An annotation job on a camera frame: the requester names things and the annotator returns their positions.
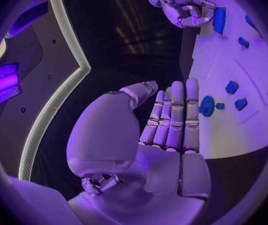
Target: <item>robotic hand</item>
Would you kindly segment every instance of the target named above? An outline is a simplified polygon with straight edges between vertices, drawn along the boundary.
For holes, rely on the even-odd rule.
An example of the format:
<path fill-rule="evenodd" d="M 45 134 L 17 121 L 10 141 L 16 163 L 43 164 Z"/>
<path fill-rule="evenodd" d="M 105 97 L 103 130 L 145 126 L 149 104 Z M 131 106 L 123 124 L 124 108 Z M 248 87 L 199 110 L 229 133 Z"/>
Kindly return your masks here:
<path fill-rule="evenodd" d="M 179 28 L 200 27 L 210 22 L 217 8 L 216 4 L 207 0 L 148 0 L 156 7 L 162 7 L 168 20 Z M 197 6 L 212 10 L 204 17 Z"/>
<path fill-rule="evenodd" d="M 116 174 L 126 172 L 136 161 L 146 174 L 146 192 L 209 197 L 210 176 L 198 153 L 198 82 L 194 78 L 186 82 L 186 110 L 182 82 L 175 81 L 165 92 L 159 91 L 139 137 L 133 109 L 157 88 L 156 82 L 150 81 L 106 93 L 78 119 L 67 144 L 67 162 L 82 178 L 87 194 L 97 196 L 120 184 L 122 179 Z"/>

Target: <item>blue knob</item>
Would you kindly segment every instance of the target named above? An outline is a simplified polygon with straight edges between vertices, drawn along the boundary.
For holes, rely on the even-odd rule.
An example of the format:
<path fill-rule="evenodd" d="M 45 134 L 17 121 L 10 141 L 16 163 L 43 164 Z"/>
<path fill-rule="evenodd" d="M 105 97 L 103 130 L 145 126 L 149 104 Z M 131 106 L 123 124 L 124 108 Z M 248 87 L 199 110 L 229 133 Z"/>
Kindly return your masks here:
<path fill-rule="evenodd" d="M 243 37 L 239 37 L 238 42 L 239 42 L 239 44 L 246 47 L 247 49 L 249 48 L 249 42 L 246 41 Z"/>
<path fill-rule="evenodd" d="M 246 107 L 246 105 L 248 104 L 247 99 L 239 99 L 237 101 L 235 101 L 235 107 L 237 110 L 241 111 L 243 108 Z"/>
<path fill-rule="evenodd" d="M 229 84 L 226 86 L 225 90 L 229 94 L 234 94 L 239 88 L 239 84 L 235 81 L 230 81 Z"/>
<path fill-rule="evenodd" d="M 214 108 L 214 99 L 211 96 L 205 96 L 200 104 L 199 112 L 205 117 L 210 117 L 214 112 Z"/>
<path fill-rule="evenodd" d="M 219 103 L 217 103 L 216 104 L 216 106 L 215 106 L 217 109 L 220 109 L 220 110 L 222 110 L 222 109 L 224 109 L 225 108 L 225 104 L 224 103 L 222 103 L 222 102 L 219 102 Z"/>

